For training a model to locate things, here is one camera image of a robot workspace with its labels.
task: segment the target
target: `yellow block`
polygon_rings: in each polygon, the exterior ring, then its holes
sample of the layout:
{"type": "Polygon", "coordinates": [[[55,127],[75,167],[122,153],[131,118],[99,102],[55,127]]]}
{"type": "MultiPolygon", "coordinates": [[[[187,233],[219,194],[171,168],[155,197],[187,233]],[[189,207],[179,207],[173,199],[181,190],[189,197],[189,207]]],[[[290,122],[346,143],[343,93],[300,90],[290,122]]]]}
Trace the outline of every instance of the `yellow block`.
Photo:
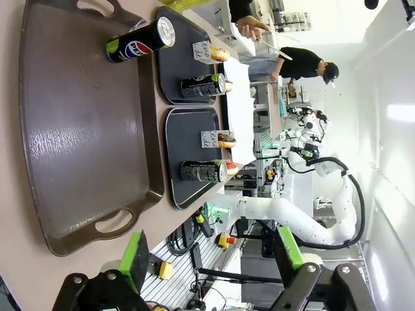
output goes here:
{"type": "Polygon", "coordinates": [[[227,233],[225,235],[220,236],[218,245],[222,246],[224,249],[228,249],[229,248],[229,243],[228,243],[229,237],[230,235],[227,233]]]}
{"type": "Polygon", "coordinates": [[[205,221],[203,215],[200,214],[199,216],[196,216],[196,221],[198,222],[198,224],[203,224],[203,222],[205,221]]]}
{"type": "Polygon", "coordinates": [[[173,265],[168,262],[163,262],[160,267],[160,279],[169,280],[173,276],[173,265]]]}

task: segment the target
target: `tray handle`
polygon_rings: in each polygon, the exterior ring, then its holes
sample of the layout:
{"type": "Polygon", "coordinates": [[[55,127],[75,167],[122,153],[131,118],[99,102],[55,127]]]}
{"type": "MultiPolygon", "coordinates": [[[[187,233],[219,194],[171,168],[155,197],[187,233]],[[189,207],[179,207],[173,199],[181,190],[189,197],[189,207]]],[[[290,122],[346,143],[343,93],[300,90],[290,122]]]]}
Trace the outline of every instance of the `tray handle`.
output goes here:
{"type": "Polygon", "coordinates": [[[92,224],[89,225],[89,229],[90,229],[90,238],[92,240],[109,240],[112,238],[117,238],[119,236],[124,235],[125,233],[129,232],[129,230],[131,230],[131,228],[133,228],[133,226],[135,226],[135,224],[138,221],[140,212],[137,212],[137,209],[131,209],[128,208],[128,206],[112,212],[108,215],[106,215],[104,218],[101,218],[100,220],[97,220],[95,222],[93,222],[92,224]],[[109,232],[102,232],[99,231],[96,227],[96,224],[100,223],[100,222],[107,222],[108,220],[111,220],[112,218],[115,218],[119,213],[121,213],[122,211],[128,211],[131,215],[131,219],[121,228],[118,228],[116,230],[113,231],[109,231],[109,232]]]}
{"type": "MultiPolygon", "coordinates": [[[[138,21],[142,20],[142,17],[139,17],[133,13],[130,13],[123,9],[119,4],[118,0],[105,0],[112,4],[114,7],[114,12],[108,16],[101,18],[110,18],[122,23],[126,23],[129,27],[133,27],[138,21]]],[[[61,8],[70,12],[85,12],[88,14],[87,10],[80,9],[77,4],[78,0],[28,0],[30,4],[40,3],[43,5],[54,6],[56,8],[61,8]]]]}

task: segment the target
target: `soda can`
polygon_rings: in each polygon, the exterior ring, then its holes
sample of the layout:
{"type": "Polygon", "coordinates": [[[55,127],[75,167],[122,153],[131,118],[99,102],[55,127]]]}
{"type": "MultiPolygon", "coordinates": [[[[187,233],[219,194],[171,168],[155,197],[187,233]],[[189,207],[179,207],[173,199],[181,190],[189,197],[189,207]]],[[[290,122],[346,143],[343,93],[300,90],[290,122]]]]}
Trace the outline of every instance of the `soda can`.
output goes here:
{"type": "Polygon", "coordinates": [[[182,80],[180,89],[183,97],[216,96],[224,94],[226,90],[225,77],[222,73],[198,76],[182,80]]]}
{"type": "Polygon", "coordinates": [[[172,47],[176,41],[173,25],[166,17],[154,19],[140,28],[138,26],[108,41],[106,54],[111,62],[121,63],[162,47],[172,47]]]}
{"type": "Polygon", "coordinates": [[[223,161],[184,161],[180,168],[183,180],[210,181],[222,183],[226,181],[228,169],[223,161]]]}

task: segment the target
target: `green label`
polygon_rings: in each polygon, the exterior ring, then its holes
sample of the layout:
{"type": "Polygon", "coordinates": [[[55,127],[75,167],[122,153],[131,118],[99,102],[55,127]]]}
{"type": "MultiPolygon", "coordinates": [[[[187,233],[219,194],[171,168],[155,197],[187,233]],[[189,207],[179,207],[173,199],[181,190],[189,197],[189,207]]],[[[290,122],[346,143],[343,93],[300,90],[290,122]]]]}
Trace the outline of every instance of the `green label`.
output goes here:
{"type": "Polygon", "coordinates": [[[108,42],[106,44],[106,50],[109,53],[115,53],[117,51],[117,49],[118,49],[118,43],[119,43],[119,40],[118,39],[113,40],[111,42],[108,42]]]}

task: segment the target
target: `pepsi can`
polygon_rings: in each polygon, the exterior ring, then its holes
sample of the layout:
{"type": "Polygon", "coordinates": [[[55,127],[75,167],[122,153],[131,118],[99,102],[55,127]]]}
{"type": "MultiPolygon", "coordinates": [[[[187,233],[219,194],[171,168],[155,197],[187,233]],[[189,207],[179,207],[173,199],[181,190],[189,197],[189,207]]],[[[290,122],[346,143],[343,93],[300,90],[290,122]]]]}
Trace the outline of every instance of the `pepsi can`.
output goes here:
{"type": "Polygon", "coordinates": [[[148,25],[140,27],[137,24],[126,34],[111,38],[106,44],[106,54],[111,62],[121,63],[162,47],[172,47],[175,41],[173,25],[166,17],[160,17],[148,25]]]}

